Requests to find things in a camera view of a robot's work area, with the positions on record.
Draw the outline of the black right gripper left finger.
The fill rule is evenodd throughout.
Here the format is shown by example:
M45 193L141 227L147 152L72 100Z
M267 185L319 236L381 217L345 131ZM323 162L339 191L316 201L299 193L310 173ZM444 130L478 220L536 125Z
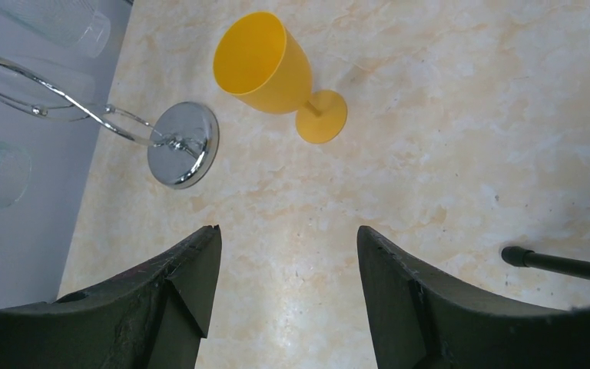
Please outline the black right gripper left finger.
M192 368L208 335L222 237L205 226L58 300L0 309L0 368Z

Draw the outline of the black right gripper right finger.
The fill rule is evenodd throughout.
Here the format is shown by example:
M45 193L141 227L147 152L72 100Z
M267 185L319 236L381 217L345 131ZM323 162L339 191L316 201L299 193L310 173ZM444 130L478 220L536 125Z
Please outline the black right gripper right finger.
M493 294L368 226L357 232L357 255L380 368L590 368L590 307Z

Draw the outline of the yellow plastic wine glass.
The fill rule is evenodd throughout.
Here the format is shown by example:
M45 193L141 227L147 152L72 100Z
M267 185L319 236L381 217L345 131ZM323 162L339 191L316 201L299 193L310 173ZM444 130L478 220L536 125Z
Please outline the yellow plastic wine glass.
M326 143L345 127L343 96L313 89L306 53L272 13L253 12L229 27L214 53L213 73L223 91L255 110L294 113L297 133L306 142Z

